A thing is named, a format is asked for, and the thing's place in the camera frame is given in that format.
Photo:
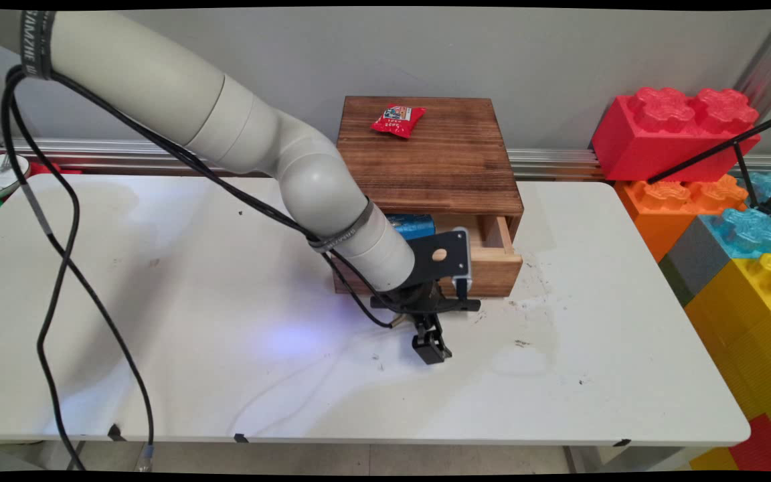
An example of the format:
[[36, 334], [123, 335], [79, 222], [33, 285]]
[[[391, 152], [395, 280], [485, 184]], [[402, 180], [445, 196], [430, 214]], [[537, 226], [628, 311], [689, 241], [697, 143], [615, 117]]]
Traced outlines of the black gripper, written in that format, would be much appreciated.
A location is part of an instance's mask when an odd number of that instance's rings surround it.
[[452, 357], [444, 342], [438, 314], [452, 311], [453, 300], [444, 296], [438, 281], [384, 293], [382, 308], [412, 318], [416, 327], [412, 347], [425, 364], [440, 364]]

